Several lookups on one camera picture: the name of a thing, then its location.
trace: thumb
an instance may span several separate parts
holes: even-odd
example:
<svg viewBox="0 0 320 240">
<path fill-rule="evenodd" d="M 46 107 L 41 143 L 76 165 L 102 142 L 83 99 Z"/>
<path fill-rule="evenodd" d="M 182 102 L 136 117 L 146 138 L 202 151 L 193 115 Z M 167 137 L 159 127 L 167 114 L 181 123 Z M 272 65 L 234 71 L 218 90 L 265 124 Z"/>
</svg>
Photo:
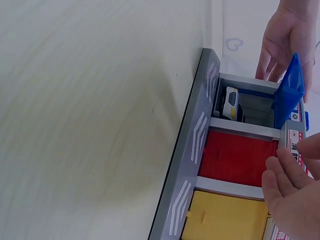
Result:
<svg viewBox="0 0 320 240">
<path fill-rule="evenodd" d="M 304 103 L 308 102 L 309 92 L 312 86 L 312 68 L 313 68 L 313 62 L 308 62 L 305 65 L 301 66 L 303 83 L 304 83 L 304 96 L 303 96 Z"/>
<path fill-rule="evenodd" d="M 276 175 L 271 170 L 266 170 L 262 174 L 262 191 L 264 201 L 266 202 L 271 215 L 274 215 L 278 212 L 277 209 L 283 196 L 279 191 Z"/>
</svg>

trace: white toy car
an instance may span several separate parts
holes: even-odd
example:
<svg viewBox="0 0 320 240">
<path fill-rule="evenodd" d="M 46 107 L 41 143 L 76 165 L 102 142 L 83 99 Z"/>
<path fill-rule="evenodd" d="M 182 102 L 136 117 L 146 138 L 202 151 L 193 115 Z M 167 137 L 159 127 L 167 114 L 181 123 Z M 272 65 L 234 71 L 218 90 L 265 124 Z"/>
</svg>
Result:
<svg viewBox="0 0 320 240">
<path fill-rule="evenodd" d="M 245 122 L 244 110 L 239 102 L 238 89 L 227 86 L 222 89 L 220 118 Z"/>
</svg>

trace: toy parking garage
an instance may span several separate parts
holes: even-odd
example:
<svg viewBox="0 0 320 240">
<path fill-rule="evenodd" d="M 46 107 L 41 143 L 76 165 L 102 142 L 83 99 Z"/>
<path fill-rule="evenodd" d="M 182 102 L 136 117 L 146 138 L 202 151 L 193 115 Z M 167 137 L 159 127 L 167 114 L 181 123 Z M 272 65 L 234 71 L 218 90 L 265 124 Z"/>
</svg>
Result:
<svg viewBox="0 0 320 240">
<path fill-rule="evenodd" d="M 265 161 L 306 135 L 299 57 L 281 83 L 219 73 L 202 51 L 150 240 L 279 240 L 261 189 Z"/>
</svg>

